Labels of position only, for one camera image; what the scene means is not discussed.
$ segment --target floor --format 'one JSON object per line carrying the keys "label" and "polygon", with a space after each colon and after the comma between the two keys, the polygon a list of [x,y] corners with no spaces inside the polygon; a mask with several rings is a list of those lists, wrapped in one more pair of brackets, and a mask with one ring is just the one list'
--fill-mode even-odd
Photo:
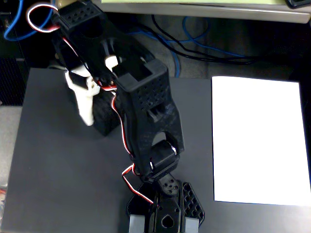
{"label": "floor", "polygon": [[[150,16],[139,15],[138,20],[156,29]],[[187,39],[182,30],[183,17],[156,16],[156,20],[164,30],[178,40]],[[308,41],[311,39],[309,24],[216,18],[207,20],[190,17],[186,27],[193,37],[209,28],[207,36],[200,39],[200,43],[248,56],[262,55],[267,48],[271,48],[269,52],[286,53],[292,58],[296,58],[309,47]],[[167,48],[144,35],[137,34],[134,37],[144,44],[156,58],[165,63],[169,68],[170,76],[174,76],[174,59]],[[185,43],[185,46],[189,49],[208,52],[210,55],[223,56],[217,51],[200,48],[193,43]],[[180,56],[178,60],[181,64],[180,78],[194,79],[210,79],[212,76],[238,76],[286,80],[295,67],[295,62],[287,65],[257,62],[247,66],[236,66],[205,63]],[[0,106],[0,187],[7,185],[20,114],[21,107]]]}

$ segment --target red and white wire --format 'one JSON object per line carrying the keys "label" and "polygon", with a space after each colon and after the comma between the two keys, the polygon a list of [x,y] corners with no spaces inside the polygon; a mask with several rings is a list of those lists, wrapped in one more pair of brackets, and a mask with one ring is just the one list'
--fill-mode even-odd
{"label": "red and white wire", "polygon": [[112,101],[111,101],[111,108],[113,109],[113,111],[116,112],[116,114],[118,115],[118,117],[119,117],[119,119],[120,119],[123,144],[124,144],[124,147],[125,147],[126,151],[127,151],[129,154],[131,154],[131,152],[130,152],[129,148],[127,147],[127,144],[126,144],[125,131],[124,131],[124,124],[123,124],[123,121],[122,121],[122,118],[121,118],[120,114],[118,113],[118,111],[117,111],[117,109],[116,109],[115,102],[116,102],[116,96],[114,96],[114,97],[112,98]]}
{"label": "red and white wire", "polygon": [[60,27],[59,27],[59,26],[55,26],[55,25],[51,26],[51,27],[48,28],[48,29],[40,29],[40,28],[38,28],[36,25],[34,25],[34,24],[31,22],[31,20],[30,20],[30,13],[31,13],[33,10],[35,10],[35,9],[37,9],[37,8],[39,8],[39,7],[48,7],[48,8],[52,8],[52,9],[58,11],[58,8],[57,8],[56,6],[53,6],[53,5],[51,5],[51,4],[46,4],[46,3],[40,3],[40,4],[37,4],[37,5],[34,5],[33,7],[31,7],[31,8],[28,10],[28,12],[27,12],[27,22],[28,22],[28,24],[32,27],[32,29],[34,29],[34,30],[36,30],[36,31],[38,31],[38,32],[41,32],[41,33],[51,33],[51,32],[53,32],[53,31],[58,30]]}
{"label": "red and white wire", "polygon": [[[111,108],[116,112],[116,114],[118,115],[119,119],[120,119],[120,123],[121,123],[121,131],[122,131],[122,140],[123,140],[123,144],[124,144],[124,147],[126,149],[126,151],[131,154],[129,148],[127,147],[127,144],[126,144],[126,139],[125,139],[125,131],[124,131],[124,124],[123,124],[123,121],[122,121],[122,118],[120,116],[120,114],[118,113],[117,109],[116,109],[116,106],[115,106],[115,102],[116,102],[116,96],[114,96],[112,98],[112,101],[111,101]],[[138,196],[142,197],[143,199],[145,199],[146,201],[148,201],[150,204],[153,204],[154,202],[152,200],[150,200],[149,198],[147,198],[145,195],[143,195],[142,193],[138,192],[137,190],[135,190],[133,188],[133,186],[129,183],[129,181],[126,179],[125,175],[127,173],[129,173],[130,171],[132,170],[133,174],[136,175],[135,173],[135,164],[132,164],[130,165],[126,170],[124,170],[122,172],[122,177],[124,179],[124,181],[126,182],[127,186],[130,188],[130,190],[137,194]]]}
{"label": "red and white wire", "polygon": [[63,41],[72,49],[72,51],[78,56],[77,52],[74,50],[74,48],[71,46],[71,44],[69,43],[69,41],[66,38],[62,38]]}
{"label": "red and white wire", "polygon": [[117,86],[115,86],[115,85],[112,85],[112,86],[102,86],[102,90],[105,90],[105,91],[115,91],[115,90],[117,90]]}
{"label": "red and white wire", "polygon": [[150,204],[153,204],[154,202],[152,200],[150,200],[149,198],[147,198],[145,195],[141,194],[140,192],[138,192],[137,190],[135,190],[132,185],[129,183],[129,181],[126,179],[125,175],[127,173],[129,173],[130,171],[132,171],[134,173],[134,167],[135,167],[135,164],[132,164],[130,165],[126,170],[124,170],[122,172],[122,177],[124,179],[124,181],[126,182],[127,186],[130,188],[130,190],[137,194],[138,196],[140,196],[141,198],[145,199],[147,202],[149,202]]}

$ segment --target gray table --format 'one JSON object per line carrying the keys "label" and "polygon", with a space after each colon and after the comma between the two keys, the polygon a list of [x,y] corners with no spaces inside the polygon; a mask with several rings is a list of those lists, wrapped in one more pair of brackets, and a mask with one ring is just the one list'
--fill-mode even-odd
{"label": "gray table", "polygon": [[[171,85],[186,148],[173,175],[191,182],[205,210],[200,232],[310,233],[310,207],[214,201],[210,80],[172,79]],[[120,128],[102,137],[80,120],[62,71],[32,69],[2,230],[126,233],[132,193],[121,172],[130,164]]]}

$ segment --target white plastic part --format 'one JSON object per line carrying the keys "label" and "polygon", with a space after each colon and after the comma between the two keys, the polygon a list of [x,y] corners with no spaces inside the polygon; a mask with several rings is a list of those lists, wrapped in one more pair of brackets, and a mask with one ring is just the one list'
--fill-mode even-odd
{"label": "white plastic part", "polygon": [[78,103],[79,115],[87,126],[91,126],[94,123],[93,117],[93,96],[97,95],[100,91],[100,87],[94,82],[91,74],[85,68],[85,66],[80,66],[74,70],[73,73],[78,74],[83,77],[87,77],[86,85],[88,89],[82,88],[75,85],[70,76],[69,72],[65,72],[66,81],[68,87],[74,91]]}
{"label": "white plastic part", "polygon": [[118,65],[118,60],[115,55],[106,57],[105,59],[106,67],[112,72],[112,68]]}

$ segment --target desk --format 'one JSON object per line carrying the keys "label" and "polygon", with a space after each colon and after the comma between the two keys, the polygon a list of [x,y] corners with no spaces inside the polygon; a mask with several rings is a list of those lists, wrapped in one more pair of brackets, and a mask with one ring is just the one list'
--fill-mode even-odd
{"label": "desk", "polygon": [[[190,182],[201,233],[310,233],[311,207],[214,201],[210,80],[171,79],[185,151],[173,175]],[[126,233],[131,164],[118,127],[102,137],[68,101],[63,72],[32,69],[14,150],[2,230]],[[137,178],[131,177],[137,187]]]}
{"label": "desk", "polygon": [[289,23],[308,23],[311,7],[290,9],[287,5],[261,4],[179,4],[179,3],[101,3],[93,2],[104,12],[235,18]]}

